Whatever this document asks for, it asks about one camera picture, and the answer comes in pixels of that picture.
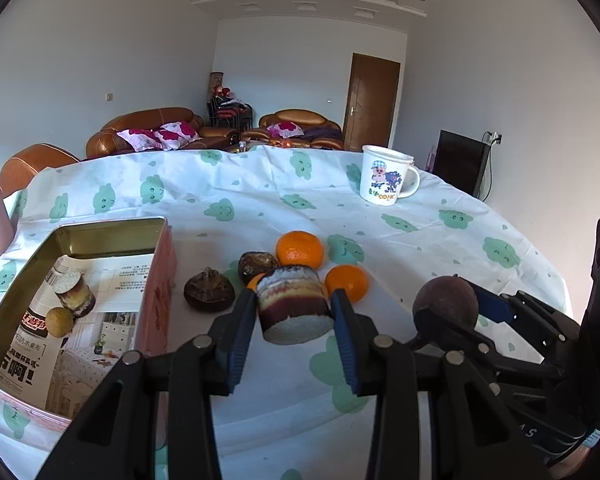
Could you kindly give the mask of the dark purple passion fruit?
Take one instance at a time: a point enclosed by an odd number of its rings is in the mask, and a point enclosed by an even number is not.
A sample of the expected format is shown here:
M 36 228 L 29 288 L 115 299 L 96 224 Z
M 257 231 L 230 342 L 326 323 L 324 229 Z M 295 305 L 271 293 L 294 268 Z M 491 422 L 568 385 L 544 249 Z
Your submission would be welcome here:
M 423 284 L 412 307 L 413 314 L 429 310 L 471 330 L 476 326 L 479 304 L 474 289 L 458 276 L 437 276 Z

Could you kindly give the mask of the small orange mandarin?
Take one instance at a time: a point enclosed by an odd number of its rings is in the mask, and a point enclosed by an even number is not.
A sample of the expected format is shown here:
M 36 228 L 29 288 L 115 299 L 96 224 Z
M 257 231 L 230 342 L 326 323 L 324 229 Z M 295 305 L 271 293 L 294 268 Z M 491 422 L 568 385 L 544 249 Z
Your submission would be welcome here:
M 352 304 L 362 300 L 370 289 L 367 273 L 353 264 L 334 266 L 326 274 L 324 284 L 330 294 L 337 289 L 343 289 Z

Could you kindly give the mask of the large orange mandarin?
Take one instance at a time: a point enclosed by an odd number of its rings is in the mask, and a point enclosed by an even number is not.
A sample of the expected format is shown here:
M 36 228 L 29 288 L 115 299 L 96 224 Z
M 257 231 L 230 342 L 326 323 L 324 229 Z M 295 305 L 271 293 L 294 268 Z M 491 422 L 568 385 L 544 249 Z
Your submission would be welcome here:
M 277 241 L 276 258 L 283 266 L 301 264 L 317 270 L 324 260 L 324 247 L 314 234 L 304 231 L 291 231 Z

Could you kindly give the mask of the pink metal tin box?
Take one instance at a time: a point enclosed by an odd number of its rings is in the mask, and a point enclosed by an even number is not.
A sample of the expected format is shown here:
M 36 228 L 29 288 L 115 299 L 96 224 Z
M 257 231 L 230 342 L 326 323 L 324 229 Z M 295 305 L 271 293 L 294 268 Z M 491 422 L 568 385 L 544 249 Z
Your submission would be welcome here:
M 126 352 L 166 352 L 176 268 L 161 217 L 60 226 L 0 302 L 0 414 L 61 432 Z

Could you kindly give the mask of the small yellow-brown longan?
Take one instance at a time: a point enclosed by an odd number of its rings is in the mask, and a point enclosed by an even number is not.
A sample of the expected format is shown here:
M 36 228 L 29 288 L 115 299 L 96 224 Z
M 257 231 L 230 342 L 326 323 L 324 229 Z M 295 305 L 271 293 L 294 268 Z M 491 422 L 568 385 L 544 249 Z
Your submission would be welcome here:
M 64 338 L 73 329 L 73 313 L 64 307 L 50 309 L 45 315 L 45 325 L 50 336 Z

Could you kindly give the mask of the sugarcane piece in tin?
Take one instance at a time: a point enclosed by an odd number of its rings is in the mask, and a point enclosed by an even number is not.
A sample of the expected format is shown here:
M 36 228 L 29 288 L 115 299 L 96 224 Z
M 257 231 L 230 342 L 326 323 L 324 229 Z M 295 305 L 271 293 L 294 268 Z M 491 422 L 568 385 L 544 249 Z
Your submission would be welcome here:
M 53 291 L 60 303 L 69 309 L 75 318 L 84 318 L 95 307 L 95 295 L 78 270 L 68 270 L 60 274 L 53 284 Z

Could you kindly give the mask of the white cartoon mug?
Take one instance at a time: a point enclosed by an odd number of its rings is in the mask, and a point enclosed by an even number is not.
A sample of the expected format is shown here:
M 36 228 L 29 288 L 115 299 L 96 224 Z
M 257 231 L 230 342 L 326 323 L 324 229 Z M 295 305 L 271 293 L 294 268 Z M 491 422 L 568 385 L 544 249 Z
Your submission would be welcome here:
M 362 147 L 360 196 L 366 202 L 392 206 L 400 198 L 414 195 L 420 185 L 420 173 L 414 158 L 376 145 Z

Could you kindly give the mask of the black television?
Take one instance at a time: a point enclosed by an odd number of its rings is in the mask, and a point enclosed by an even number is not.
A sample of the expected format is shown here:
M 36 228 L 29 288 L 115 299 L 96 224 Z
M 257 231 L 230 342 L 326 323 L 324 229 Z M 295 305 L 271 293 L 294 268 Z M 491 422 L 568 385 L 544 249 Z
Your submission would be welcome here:
M 454 188 L 478 198 L 490 151 L 487 143 L 441 130 L 432 173 Z

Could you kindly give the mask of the dark brown mangosteen front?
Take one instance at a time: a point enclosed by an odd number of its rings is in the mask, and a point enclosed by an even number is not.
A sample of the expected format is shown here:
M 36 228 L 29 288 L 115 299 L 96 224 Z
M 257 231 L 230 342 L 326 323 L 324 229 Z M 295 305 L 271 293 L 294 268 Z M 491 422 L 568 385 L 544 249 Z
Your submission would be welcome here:
M 230 280 L 208 266 L 185 283 L 183 296 L 189 307 L 206 313 L 225 311 L 236 298 Z

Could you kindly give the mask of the brown wooden door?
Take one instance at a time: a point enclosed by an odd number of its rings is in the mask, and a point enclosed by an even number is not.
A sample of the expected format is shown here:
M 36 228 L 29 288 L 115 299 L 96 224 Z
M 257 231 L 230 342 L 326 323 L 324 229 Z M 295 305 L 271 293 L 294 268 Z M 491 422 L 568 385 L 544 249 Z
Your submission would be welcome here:
M 367 144 L 389 144 L 401 64 L 353 53 L 343 122 L 344 147 L 359 152 Z

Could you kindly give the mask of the cluttered coffee table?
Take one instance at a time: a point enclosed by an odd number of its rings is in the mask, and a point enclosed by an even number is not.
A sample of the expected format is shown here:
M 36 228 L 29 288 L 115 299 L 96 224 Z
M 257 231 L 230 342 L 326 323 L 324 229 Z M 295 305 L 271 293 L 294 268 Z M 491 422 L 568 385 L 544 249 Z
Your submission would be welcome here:
M 311 144 L 306 141 L 294 141 L 294 140 L 269 140 L 269 141 L 259 141 L 259 140 L 241 140 L 237 144 L 229 146 L 225 149 L 227 153 L 237 154 L 237 153 L 245 153 L 251 150 L 254 150 L 258 146 L 272 146 L 272 148 L 310 148 Z

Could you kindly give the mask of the stacked dark chairs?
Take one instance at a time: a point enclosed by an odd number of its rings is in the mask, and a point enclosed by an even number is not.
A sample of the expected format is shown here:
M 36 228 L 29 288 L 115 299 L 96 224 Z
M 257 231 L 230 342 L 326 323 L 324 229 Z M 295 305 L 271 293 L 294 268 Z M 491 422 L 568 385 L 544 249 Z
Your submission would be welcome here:
M 246 131 L 252 126 L 252 107 L 234 97 L 233 91 L 224 86 L 223 77 L 222 72 L 212 72 L 209 76 L 207 108 L 210 125 Z

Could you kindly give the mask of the pink floral pillow left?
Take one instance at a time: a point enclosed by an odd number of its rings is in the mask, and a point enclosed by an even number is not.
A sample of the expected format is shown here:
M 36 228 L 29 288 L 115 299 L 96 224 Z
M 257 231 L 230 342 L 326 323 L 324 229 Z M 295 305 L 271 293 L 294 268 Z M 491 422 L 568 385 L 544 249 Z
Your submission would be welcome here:
M 162 151 L 164 146 L 156 130 L 129 128 L 117 132 L 117 136 L 125 141 L 134 152 Z

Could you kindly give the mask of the pink floral pillow right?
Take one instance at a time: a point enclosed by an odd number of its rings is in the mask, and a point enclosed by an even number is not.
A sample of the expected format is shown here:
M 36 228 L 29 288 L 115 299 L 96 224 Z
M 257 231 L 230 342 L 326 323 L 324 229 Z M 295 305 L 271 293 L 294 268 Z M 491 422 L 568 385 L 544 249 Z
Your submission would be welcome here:
M 201 136 L 187 122 L 168 122 L 154 131 L 154 137 L 163 151 L 177 151 L 199 141 Z

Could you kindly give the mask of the brown leather long sofa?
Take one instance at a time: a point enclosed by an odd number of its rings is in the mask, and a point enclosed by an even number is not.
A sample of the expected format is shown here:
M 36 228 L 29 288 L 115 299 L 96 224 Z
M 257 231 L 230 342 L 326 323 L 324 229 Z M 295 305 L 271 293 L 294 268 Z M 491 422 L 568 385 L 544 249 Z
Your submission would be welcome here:
M 186 145 L 186 150 L 224 150 L 236 145 L 239 133 L 232 128 L 213 128 L 204 118 L 186 107 L 163 107 L 138 110 L 111 119 L 87 141 L 87 159 L 131 153 L 131 145 L 117 135 L 125 129 L 155 129 L 168 122 L 186 122 L 198 133 L 200 139 Z

